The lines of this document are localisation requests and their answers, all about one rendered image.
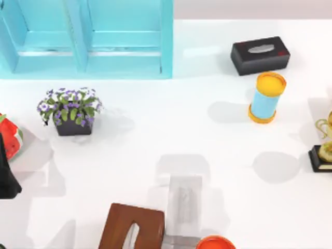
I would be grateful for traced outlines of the purple flower plant pot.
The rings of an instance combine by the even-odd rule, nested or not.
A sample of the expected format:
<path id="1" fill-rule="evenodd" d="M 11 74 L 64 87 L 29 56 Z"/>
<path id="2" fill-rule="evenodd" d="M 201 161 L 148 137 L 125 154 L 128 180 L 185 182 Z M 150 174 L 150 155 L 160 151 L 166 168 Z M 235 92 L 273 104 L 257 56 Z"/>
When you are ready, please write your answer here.
<path id="1" fill-rule="evenodd" d="M 92 134 L 95 115 L 99 114 L 103 104 L 96 90 L 81 87 L 77 90 L 60 88 L 46 92 L 38 106 L 44 124 L 53 122 L 59 136 Z"/>

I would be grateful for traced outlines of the blue and yellow can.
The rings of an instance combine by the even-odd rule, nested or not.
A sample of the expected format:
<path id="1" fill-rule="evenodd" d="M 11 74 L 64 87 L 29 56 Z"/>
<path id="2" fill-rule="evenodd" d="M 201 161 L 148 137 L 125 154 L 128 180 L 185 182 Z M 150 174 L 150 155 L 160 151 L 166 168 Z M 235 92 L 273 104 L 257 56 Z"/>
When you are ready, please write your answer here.
<path id="1" fill-rule="evenodd" d="M 270 123 L 276 115 L 280 96 L 286 88 L 284 77 L 275 72 L 264 72 L 257 77 L 253 100 L 248 108 L 252 121 Z"/>

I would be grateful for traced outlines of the brown wooden tissue box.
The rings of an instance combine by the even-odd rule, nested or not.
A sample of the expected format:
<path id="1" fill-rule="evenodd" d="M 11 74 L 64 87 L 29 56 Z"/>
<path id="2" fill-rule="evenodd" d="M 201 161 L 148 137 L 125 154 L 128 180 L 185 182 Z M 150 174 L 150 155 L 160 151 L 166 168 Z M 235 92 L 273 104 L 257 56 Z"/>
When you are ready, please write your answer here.
<path id="1" fill-rule="evenodd" d="M 120 203 L 110 206 L 98 249 L 122 249 L 133 224 L 139 227 L 134 249 L 161 249 L 164 212 Z"/>

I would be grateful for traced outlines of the black tissue box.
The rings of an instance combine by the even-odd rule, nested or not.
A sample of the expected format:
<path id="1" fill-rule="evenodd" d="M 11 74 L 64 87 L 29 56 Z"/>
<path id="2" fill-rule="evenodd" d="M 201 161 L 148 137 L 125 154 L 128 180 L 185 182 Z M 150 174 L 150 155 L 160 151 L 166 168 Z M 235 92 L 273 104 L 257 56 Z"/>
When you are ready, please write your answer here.
<path id="1" fill-rule="evenodd" d="M 290 56 L 279 36 L 234 43 L 230 54 L 240 76 L 284 69 Z"/>

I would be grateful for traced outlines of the light blue rack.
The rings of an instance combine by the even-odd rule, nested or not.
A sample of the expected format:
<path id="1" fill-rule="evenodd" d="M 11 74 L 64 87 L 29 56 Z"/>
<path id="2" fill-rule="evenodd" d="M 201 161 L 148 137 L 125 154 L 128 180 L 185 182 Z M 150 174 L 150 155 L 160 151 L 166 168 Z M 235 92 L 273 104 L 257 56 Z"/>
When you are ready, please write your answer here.
<path id="1" fill-rule="evenodd" d="M 0 0 L 0 79 L 160 79 L 174 0 Z"/>

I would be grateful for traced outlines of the orange round container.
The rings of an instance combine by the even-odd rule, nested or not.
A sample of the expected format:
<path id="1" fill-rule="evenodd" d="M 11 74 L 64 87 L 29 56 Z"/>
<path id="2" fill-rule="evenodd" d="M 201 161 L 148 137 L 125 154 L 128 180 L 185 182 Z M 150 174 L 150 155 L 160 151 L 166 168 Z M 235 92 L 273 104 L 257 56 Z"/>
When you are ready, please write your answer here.
<path id="1" fill-rule="evenodd" d="M 195 249 L 236 249 L 236 247 L 225 237 L 208 236 L 201 239 Z"/>

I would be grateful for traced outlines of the red watermelon print object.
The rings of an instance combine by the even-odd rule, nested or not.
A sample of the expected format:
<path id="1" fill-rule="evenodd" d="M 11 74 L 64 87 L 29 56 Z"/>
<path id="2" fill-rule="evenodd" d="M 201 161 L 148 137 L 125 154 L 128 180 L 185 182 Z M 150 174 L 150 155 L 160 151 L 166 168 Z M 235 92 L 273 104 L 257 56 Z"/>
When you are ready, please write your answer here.
<path id="1" fill-rule="evenodd" d="M 2 134 L 7 159 L 12 159 L 23 146 L 23 133 L 19 127 L 0 113 L 0 133 Z"/>

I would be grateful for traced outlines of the gold trophy on black base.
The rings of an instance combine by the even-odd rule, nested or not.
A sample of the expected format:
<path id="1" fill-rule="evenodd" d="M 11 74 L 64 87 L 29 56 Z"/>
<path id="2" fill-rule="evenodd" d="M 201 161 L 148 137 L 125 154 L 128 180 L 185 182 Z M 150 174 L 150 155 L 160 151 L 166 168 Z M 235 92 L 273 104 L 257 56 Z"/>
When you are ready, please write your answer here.
<path id="1" fill-rule="evenodd" d="M 312 170 L 315 173 L 332 173 L 332 110 L 326 119 L 317 120 L 315 126 L 322 133 L 322 139 L 329 141 L 314 145 L 308 151 Z"/>

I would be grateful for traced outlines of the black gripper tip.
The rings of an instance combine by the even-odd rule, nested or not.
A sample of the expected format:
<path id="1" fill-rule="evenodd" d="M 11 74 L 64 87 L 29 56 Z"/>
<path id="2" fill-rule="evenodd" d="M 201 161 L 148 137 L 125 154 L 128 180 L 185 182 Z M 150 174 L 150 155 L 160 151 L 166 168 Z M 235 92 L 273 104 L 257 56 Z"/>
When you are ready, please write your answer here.
<path id="1" fill-rule="evenodd" d="M 22 187 L 11 171 L 0 133 L 0 199 L 14 199 L 21 192 Z"/>

